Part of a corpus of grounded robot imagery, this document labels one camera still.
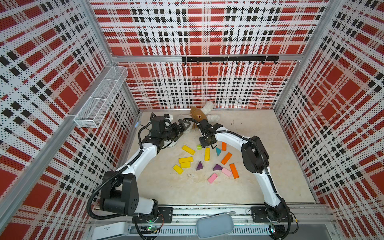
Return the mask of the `teal triangle block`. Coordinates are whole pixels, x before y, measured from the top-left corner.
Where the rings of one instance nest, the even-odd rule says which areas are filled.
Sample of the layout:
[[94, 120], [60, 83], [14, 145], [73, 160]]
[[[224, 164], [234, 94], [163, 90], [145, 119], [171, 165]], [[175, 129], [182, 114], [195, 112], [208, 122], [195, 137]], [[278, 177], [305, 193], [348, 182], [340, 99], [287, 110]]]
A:
[[215, 150], [216, 150], [217, 156], [219, 156], [221, 154], [221, 152], [222, 152], [222, 150], [220, 148], [215, 148]]

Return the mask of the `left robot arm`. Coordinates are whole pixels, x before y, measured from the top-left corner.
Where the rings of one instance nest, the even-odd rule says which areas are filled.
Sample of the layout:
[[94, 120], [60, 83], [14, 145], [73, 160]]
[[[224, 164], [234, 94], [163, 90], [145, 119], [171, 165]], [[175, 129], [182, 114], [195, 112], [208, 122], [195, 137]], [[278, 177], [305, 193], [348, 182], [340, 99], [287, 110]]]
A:
[[149, 122], [138, 131], [136, 153], [115, 171], [106, 172], [92, 192], [86, 206], [88, 215], [95, 220], [127, 216], [155, 222], [160, 214], [158, 202], [140, 197], [137, 180], [149, 162], [162, 149], [176, 143], [190, 126], [191, 122], [185, 120], [173, 123], [169, 114], [152, 113]]

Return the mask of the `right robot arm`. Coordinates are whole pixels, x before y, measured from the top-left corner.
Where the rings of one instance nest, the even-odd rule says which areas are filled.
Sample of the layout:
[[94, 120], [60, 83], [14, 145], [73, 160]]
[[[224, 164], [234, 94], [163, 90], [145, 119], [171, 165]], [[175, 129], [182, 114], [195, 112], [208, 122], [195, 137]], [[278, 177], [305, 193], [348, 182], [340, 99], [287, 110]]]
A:
[[257, 136], [246, 137], [228, 130], [221, 124], [211, 125], [207, 120], [198, 122], [192, 118], [179, 121], [189, 127], [197, 125], [201, 137], [199, 141], [203, 148], [210, 147], [218, 141], [229, 144], [242, 154], [243, 165], [255, 175], [264, 196], [265, 215], [269, 222], [293, 222], [291, 211], [285, 200], [280, 196], [270, 173], [269, 155]]

